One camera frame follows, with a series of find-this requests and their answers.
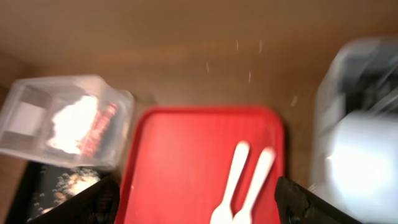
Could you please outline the white plastic spoon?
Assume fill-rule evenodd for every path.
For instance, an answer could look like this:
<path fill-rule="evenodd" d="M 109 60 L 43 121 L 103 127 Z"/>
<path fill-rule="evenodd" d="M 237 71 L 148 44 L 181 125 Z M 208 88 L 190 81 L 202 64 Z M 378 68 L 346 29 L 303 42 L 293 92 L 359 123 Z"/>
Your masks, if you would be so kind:
<path fill-rule="evenodd" d="M 233 222 L 233 213 L 231 210 L 231 201 L 238 180 L 243 171 L 246 159 L 249 154 L 249 143 L 240 141 L 234 150 L 231 167 L 226 183 L 226 188 L 221 203 L 213 210 L 210 218 L 210 224 L 231 224 Z"/>

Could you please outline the white plastic fork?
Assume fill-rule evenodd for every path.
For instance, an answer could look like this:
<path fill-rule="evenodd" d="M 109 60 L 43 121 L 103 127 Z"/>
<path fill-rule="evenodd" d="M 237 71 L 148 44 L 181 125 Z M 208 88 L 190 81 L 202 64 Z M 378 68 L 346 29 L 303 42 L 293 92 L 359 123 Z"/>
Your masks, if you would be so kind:
<path fill-rule="evenodd" d="M 240 211 L 233 217 L 233 224 L 251 224 L 252 210 L 256 199 L 266 181 L 275 161 L 275 151 L 272 147 L 265 147 L 257 161 L 251 183 Z"/>

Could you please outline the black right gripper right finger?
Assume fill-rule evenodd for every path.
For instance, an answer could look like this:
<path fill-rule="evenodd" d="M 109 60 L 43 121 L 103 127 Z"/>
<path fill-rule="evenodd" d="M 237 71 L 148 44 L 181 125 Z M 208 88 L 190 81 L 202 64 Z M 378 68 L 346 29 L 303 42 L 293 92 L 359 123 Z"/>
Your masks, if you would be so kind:
<path fill-rule="evenodd" d="M 277 179 L 274 198 L 281 224 L 361 224 L 285 177 Z"/>

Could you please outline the red snack wrapper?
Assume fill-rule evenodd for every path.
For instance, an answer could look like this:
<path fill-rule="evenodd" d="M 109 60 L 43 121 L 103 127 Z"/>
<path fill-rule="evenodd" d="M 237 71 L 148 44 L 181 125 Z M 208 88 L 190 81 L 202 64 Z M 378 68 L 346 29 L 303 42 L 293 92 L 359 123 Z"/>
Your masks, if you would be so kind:
<path fill-rule="evenodd" d="M 84 156 L 93 157 L 96 154 L 103 135 L 117 111 L 118 106 L 114 103 L 109 103 L 105 110 L 97 111 L 93 124 L 78 145 Z"/>

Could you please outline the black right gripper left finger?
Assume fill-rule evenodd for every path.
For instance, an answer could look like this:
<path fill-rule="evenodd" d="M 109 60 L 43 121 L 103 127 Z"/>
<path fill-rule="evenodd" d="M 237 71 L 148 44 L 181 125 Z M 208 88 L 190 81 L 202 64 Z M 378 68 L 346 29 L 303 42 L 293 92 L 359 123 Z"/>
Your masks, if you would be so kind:
<path fill-rule="evenodd" d="M 28 224 L 114 224 L 119 202 L 119 185 L 107 176 Z"/>

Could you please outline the rice and food scraps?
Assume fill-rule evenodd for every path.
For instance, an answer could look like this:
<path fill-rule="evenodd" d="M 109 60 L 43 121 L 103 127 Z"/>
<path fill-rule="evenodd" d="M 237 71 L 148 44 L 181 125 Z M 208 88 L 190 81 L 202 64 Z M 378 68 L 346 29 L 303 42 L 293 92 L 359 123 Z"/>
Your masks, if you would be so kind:
<path fill-rule="evenodd" d="M 32 197 L 32 218 L 51 211 L 101 179 L 97 171 L 89 168 L 44 166 L 39 174 L 39 183 Z"/>

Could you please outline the light blue rice bowl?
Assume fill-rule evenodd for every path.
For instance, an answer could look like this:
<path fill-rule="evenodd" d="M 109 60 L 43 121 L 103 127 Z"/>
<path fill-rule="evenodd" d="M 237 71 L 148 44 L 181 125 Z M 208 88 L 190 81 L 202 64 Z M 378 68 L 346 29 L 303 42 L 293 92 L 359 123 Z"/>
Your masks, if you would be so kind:
<path fill-rule="evenodd" d="M 335 207 L 363 223 L 397 223 L 397 117 L 350 113 L 325 159 Z"/>

